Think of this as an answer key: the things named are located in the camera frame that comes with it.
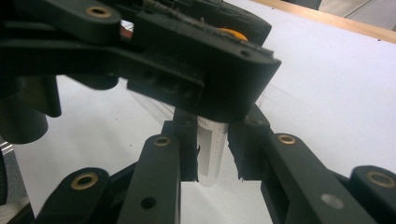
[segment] test tube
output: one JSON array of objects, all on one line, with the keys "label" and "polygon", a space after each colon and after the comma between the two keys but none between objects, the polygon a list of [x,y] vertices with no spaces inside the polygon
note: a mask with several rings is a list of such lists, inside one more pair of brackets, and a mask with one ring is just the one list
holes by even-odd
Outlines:
[{"label": "test tube", "polygon": [[201,185],[213,186],[219,176],[228,125],[198,117],[198,178]]}]

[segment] wooden edge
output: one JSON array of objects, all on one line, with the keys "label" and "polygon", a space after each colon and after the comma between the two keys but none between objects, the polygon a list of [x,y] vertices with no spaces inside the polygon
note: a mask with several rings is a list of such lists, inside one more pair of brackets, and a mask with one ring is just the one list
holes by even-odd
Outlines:
[{"label": "wooden edge", "polygon": [[277,0],[252,0],[252,1],[268,7],[273,7],[285,12],[289,12],[301,16],[312,21],[323,22],[331,26],[335,26],[357,34],[368,35],[370,37],[379,40],[384,40],[396,44],[396,32],[393,32],[391,30],[386,30],[359,21],[352,21],[325,12],[316,11],[307,7],[300,7],[283,1],[277,1]]}]

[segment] white table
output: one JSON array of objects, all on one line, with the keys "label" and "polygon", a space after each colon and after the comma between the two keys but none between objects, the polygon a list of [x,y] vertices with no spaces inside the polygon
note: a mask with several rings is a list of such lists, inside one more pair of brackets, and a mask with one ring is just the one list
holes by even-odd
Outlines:
[{"label": "white table", "polygon": [[[273,25],[264,47],[282,65],[262,100],[273,130],[299,136],[342,175],[366,164],[396,173],[396,45],[249,1],[229,2]],[[39,141],[16,146],[36,214],[70,173],[100,167],[112,175],[137,161],[144,141],[169,117],[124,82],[92,91],[58,80],[63,115],[49,119]],[[271,223],[260,183],[237,180],[227,148],[218,183],[183,183],[181,197],[182,223]]]}]

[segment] black plastic part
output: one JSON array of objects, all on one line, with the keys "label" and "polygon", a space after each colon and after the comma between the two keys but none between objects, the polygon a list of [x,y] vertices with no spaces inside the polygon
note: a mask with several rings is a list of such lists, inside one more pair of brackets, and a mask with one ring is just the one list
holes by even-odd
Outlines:
[{"label": "black plastic part", "polygon": [[244,35],[249,42],[262,46],[271,25],[260,17],[223,1],[162,0],[166,6],[217,28],[227,28]]},{"label": "black plastic part", "polygon": [[329,170],[330,174],[334,175],[334,177],[344,186],[344,188],[348,189],[349,178],[343,175],[340,175],[334,171]]},{"label": "black plastic part", "polygon": [[75,37],[57,30],[55,27],[38,21],[4,21],[4,29],[1,37],[4,39],[68,39],[76,40]]},{"label": "black plastic part", "polygon": [[30,27],[0,42],[2,77],[57,74],[124,77],[128,88],[220,122],[244,117],[280,61],[272,52],[152,3],[136,12],[130,43],[97,47]]},{"label": "black plastic part", "polygon": [[229,142],[239,176],[261,175],[275,224],[375,223],[344,188],[347,180],[336,178],[299,138],[273,134],[258,107],[229,125]]},{"label": "black plastic part", "polygon": [[0,147],[0,206],[6,204],[8,196],[7,170]]},{"label": "black plastic part", "polygon": [[109,76],[95,76],[95,75],[69,75],[75,81],[78,81],[90,88],[99,91],[110,90],[111,88],[117,86],[119,83],[118,77]]},{"label": "black plastic part", "polygon": [[24,86],[23,77],[0,77],[0,100],[17,94]]},{"label": "black plastic part", "polygon": [[177,137],[180,147],[180,180],[198,180],[197,117],[175,109],[172,135]]},{"label": "black plastic part", "polygon": [[229,124],[228,142],[238,178],[262,180],[262,146],[271,133],[269,121],[256,105],[244,119]]},{"label": "black plastic part", "polygon": [[301,7],[309,7],[314,10],[319,10],[321,0],[282,0],[284,2],[289,2]]},{"label": "black plastic part", "polygon": [[396,222],[396,174],[375,166],[352,171],[349,190],[379,224]]},{"label": "black plastic part", "polygon": [[14,0],[22,16],[33,16],[81,40],[110,44],[120,40],[120,13],[95,0]]},{"label": "black plastic part", "polygon": [[163,129],[161,130],[161,133],[167,133],[167,134],[172,134],[173,130],[173,121],[172,120],[166,120],[163,122]]},{"label": "black plastic part", "polygon": [[[290,204],[286,212],[282,211],[285,217],[277,211],[271,217],[286,223],[375,223],[303,141],[286,134],[295,143],[282,143],[282,135],[272,135],[264,148],[276,175],[266,179],[278,178]],[[270,196],[272,201],[276,199],[276,195]]]},{"label": "black plastic part", "polygon": [[28,203],[7,224],[33,224],[34,221],[35,214],[33,213],[32,205]]},{"label": "black plastic part", "polygon": [[151,136],[145,143],[120,211],[118,224],[177,224],[180,218],[178,140]]},{"label": "black plastic part", "polygon": [[[2,20],[16,20],[17,13],[12,0],[0,1],[0,21]],[[0,33],[2,30],[2,23],[0,22]]]},{"label": "black plastic part", "polygon": [[25,77],[24,81],[19,92],[22,102],[53,118],[61,116],[56,77]]},{"label": "black plastic part", "polygon": [[137,162],[126,168],[118,171],[110,177],[110,191],[113,195],[112,206],[118,203],[123,203],[127,189],[131,183],[132,176],[134,176],[134,169],[136,169]]},{"label": "black plastic part", "polygon": [[0,135],[7,142],[31,143],[47,129],[46,115],[26,105],[17,94],[0,99]]},{"label": "black plastic part", "polygon": [[[78,178],[89,173],[96,174],[96,182],[95,178]],[[85,185],[86,188],[76,189],[72,187],[75,178],[78,178],[79,186],[84,186],[87,182],[94,183],[90,187]],[[103,215],[101,211],[109,206],[108,186],[108,174],[102,169],[85,168],[74,172],[52,192],[35,223],[99,223]]]}]

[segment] clear plastic tube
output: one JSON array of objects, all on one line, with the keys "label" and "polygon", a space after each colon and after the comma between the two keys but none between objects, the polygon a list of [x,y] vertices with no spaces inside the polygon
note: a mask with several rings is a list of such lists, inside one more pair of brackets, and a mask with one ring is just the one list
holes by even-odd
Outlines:
[{"label": "clear plastic tube", "polygon": [[198,117],[198,178],[203,186],[213,186],[219,176],[228,125]]}]

